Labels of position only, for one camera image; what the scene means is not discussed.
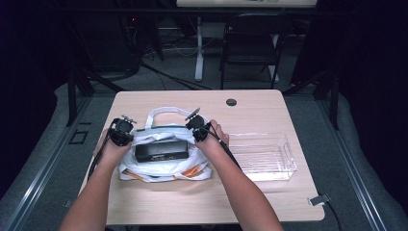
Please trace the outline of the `white desk leg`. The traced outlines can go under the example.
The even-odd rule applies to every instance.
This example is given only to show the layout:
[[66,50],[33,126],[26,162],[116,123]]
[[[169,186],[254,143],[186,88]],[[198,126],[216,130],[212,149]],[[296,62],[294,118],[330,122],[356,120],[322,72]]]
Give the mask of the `white desk leg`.
[[203,38],[202,38],[202,20],[200,17],[197,18],[196,38],[197,38],[197,57],[196,57],[194,80],[197,82],[201,82],[203,80],[204,55],[203,55]]

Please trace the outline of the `clear plastic tray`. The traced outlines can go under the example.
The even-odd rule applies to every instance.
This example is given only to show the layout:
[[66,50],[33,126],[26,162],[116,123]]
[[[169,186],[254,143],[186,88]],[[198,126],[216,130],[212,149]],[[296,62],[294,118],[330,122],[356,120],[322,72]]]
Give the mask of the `clear plastic tray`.
[[254,182],[287,181],[297,171],[283,133],[230,134],[229,148],[243,173]]

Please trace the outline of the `black folding chair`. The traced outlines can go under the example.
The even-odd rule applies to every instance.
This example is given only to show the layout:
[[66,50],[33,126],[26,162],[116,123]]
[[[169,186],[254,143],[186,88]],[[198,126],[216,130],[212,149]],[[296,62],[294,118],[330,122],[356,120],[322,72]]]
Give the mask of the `black folding chair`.
[[229,65],[257,65],[269,73],[273,88],[280,65],[282,44],[292,29],[292,21],[282,14],[242,13],[232,16],[223,30],[219,71],[220,88],[224,89],[225,67]]

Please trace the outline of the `black metal stand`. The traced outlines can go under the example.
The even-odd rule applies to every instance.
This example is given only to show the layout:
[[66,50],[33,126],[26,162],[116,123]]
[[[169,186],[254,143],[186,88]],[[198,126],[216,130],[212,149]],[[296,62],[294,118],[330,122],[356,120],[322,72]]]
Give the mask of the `black metal stand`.
[[103,78],[94,71],[84,68],[71,69],[67,75],[67,93],[68,93],[68,122],[67,126],[73,124],[77,118],[77,91],[85,97],[92,97],[95,93],[90,81],[96,81],[114,92],[124,91],[124,88],[117,86],[111,81]]
[[287,90],[283,91],[285,96],[295,94],[296,92],[306,88],[309,85],[317,83],[317,87],[313,91],[313,97],[316,100],[324,100],[327,94],[330,94],[329,104],[329,121],[332,126],[338,130],[338,106],[339,106],[339,85],[340,77],[334,70],[324,70],[323,72],[313,76],[312,78],[294,84]]

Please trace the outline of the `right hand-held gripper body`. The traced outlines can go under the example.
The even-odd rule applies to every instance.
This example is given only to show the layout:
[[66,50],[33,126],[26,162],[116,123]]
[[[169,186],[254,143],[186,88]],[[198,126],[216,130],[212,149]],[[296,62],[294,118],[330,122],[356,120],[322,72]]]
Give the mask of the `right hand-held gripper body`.
[[206,122],[204,117],[199,114],[200,109],[197,108],[185,118],[186,127],[192,130],[194,135],[208,135],[210,133],[210,123]]

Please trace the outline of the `person's left hand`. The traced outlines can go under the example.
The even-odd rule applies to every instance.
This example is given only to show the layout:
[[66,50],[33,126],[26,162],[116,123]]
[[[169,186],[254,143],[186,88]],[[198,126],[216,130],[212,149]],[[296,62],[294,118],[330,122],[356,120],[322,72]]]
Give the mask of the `person's left hand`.
[[107,134],[108,130],[105,129],[93,151],[93,156],[101,152],[100,160],[95,168],[96,170],[113,171],[119,165],[124,155],[131,149],[131,143],[125,146],[117,146],[111,139],[106,139]]

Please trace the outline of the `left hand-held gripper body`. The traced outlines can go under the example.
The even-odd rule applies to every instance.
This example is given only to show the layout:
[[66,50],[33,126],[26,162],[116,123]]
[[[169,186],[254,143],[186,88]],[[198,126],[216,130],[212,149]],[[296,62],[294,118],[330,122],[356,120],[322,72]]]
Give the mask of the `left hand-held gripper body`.
[[131,131],[135,124],[136,122],[126,115],[117,117],[111,123],[108,135],[117,146],[125,146],[134,139]]

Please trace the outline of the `person's right hand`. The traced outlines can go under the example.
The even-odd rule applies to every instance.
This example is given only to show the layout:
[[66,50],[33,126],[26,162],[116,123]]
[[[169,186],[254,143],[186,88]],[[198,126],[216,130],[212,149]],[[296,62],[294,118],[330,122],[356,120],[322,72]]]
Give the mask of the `person's right hand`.
[[214,120],[211,120],[210,131],[215,135],[209,135],[205,141],[197,141],[195,145],[203,152],[208,159],[214,159],[221,156],[226,156],[226,152],[222,145],[229,142],[229,135],[222,131],[221,126]]

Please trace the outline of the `black rectangular box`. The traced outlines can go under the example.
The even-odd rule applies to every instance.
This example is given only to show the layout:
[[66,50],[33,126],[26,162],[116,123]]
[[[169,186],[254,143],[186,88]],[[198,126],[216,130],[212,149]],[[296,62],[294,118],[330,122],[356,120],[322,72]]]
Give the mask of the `black rectangular box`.
[[186,141],[155,141],[135,146],[135,158],[139,163],[159,162],[189,157]]

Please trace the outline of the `white teal orange tote bag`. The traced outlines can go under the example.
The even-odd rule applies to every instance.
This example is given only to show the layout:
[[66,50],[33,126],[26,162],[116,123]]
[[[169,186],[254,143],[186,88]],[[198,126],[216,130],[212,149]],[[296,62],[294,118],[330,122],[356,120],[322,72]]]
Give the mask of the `white teal orange tote bag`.
[[[167,182],[173,180],[200,181],[209,179],[212,170],[209,160],[199,148],[194,145],[192,131],[185,125],[168,124],[154,126],[154,117],[159,114],[178,114],[189,116],[191,112],[177,107],[161,107],[152,110],[147,116],[143,129],[131,132],[134,136],[131,149],[119,163],[117,170],[121,180],[141,180],[147,183]],[[153,144],[155,141],[185,141],[187,143],[187,158],[159,159],[157,162],[138,161],[135,151],[138,145]]]

